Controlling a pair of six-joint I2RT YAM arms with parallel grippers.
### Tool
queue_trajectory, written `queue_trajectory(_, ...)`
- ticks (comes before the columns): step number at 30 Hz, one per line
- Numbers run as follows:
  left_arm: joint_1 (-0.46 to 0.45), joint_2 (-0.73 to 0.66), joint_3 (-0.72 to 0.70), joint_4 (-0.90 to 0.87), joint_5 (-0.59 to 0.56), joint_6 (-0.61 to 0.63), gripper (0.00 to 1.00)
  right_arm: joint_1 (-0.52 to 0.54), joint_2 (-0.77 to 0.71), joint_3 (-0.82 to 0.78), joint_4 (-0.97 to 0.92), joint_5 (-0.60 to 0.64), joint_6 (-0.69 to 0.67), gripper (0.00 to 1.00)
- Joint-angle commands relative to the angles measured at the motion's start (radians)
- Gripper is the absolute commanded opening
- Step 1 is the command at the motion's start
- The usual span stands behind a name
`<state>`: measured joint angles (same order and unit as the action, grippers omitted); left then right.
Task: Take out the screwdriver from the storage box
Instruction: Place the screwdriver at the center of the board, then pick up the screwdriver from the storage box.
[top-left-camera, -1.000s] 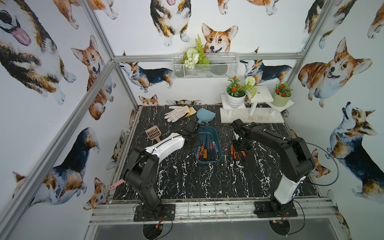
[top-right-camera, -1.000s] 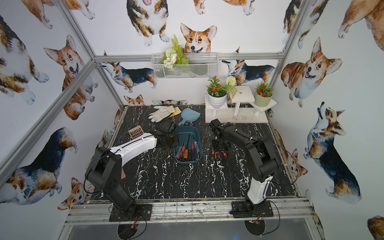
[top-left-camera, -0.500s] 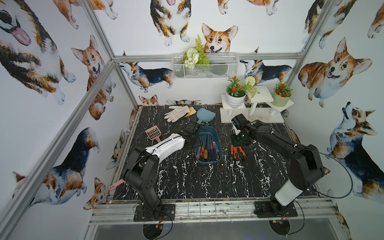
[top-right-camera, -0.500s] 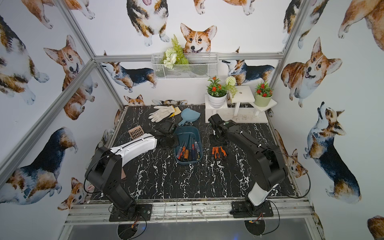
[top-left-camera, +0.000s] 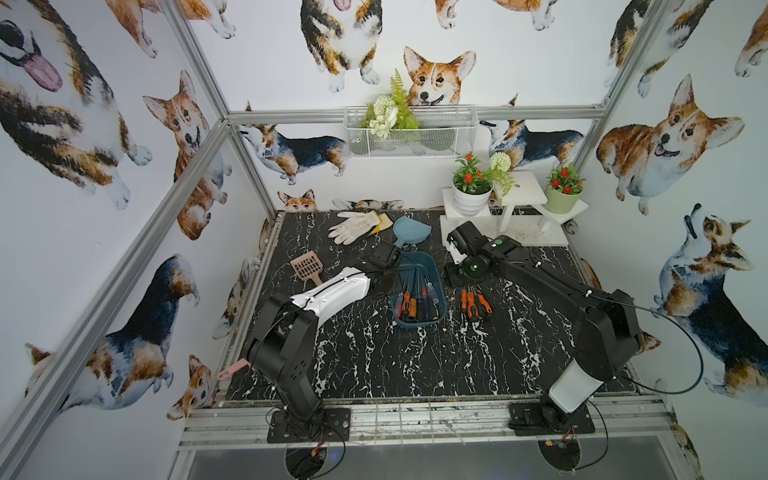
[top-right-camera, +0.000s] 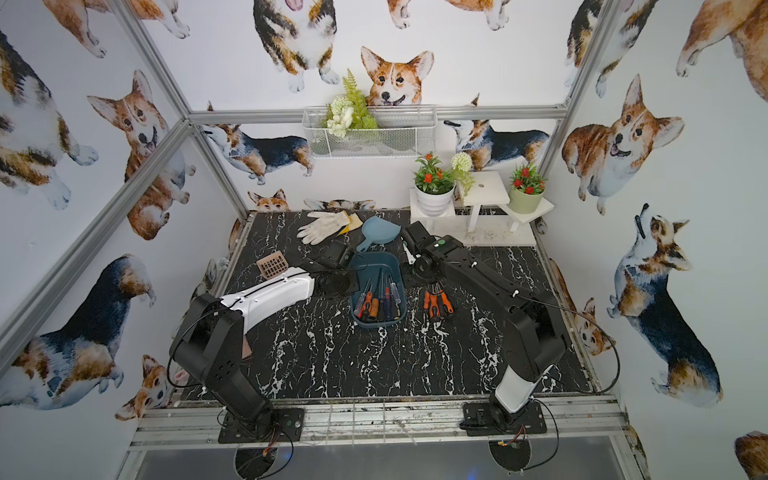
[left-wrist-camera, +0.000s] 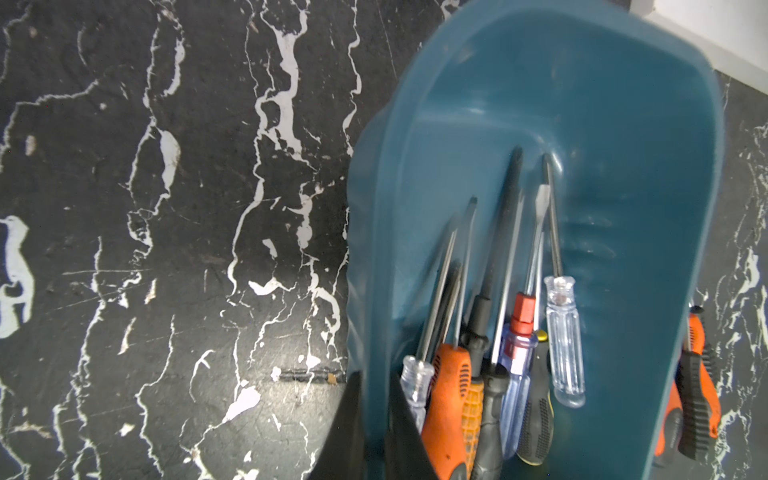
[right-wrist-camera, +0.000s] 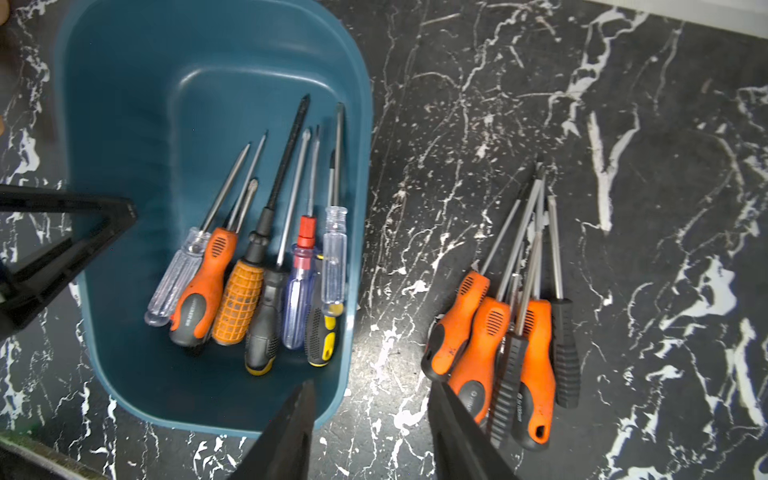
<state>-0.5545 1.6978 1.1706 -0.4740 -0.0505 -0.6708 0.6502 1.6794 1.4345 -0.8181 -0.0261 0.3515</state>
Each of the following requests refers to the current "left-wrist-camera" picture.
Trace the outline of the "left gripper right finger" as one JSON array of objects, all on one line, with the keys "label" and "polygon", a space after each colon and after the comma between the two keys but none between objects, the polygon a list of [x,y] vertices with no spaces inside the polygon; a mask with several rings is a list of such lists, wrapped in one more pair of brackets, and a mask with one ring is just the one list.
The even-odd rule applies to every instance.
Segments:
[{"label": "left gripper right finger", "polygon": [[437,479],[395,372],[389,378],[386,478]]}]

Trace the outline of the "orange screwdriver large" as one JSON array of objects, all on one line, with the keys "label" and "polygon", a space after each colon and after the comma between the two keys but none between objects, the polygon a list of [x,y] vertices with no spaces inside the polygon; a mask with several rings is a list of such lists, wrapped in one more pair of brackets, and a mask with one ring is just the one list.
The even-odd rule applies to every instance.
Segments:
[{"label": "orange screwdriver large", "polygon": [[671,463],[682,435],[683,407],[676,384],[672,384],[664,414],[662,429],[656,442],[653,466],[665,467]]}]

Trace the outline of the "teal storage box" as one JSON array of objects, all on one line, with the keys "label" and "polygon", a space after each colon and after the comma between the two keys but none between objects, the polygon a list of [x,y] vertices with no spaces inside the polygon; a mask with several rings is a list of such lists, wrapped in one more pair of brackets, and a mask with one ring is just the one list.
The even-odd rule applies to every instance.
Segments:
[{"label": "teal storage box", "polygon": [[515,147],[541,157],[576,281],[586,403],[555,409],[540,467],[507,479],[644,479],[723,163],[720,92],[691,45],[603,1],[472,1],[423,46],[350,163],[350,367],[364,475],[385,475],[390,378],[417,344],[449,220],[494,216]]}]

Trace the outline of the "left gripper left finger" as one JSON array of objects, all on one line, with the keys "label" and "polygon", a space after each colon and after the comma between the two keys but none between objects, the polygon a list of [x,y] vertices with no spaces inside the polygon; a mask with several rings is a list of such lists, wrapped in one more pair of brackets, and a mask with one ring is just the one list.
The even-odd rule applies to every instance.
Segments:
[{"label": "left gripper left finger", "polygon": [[361,384],[360,372],[347,377],[333,423],[309,480],[363,478]]}]

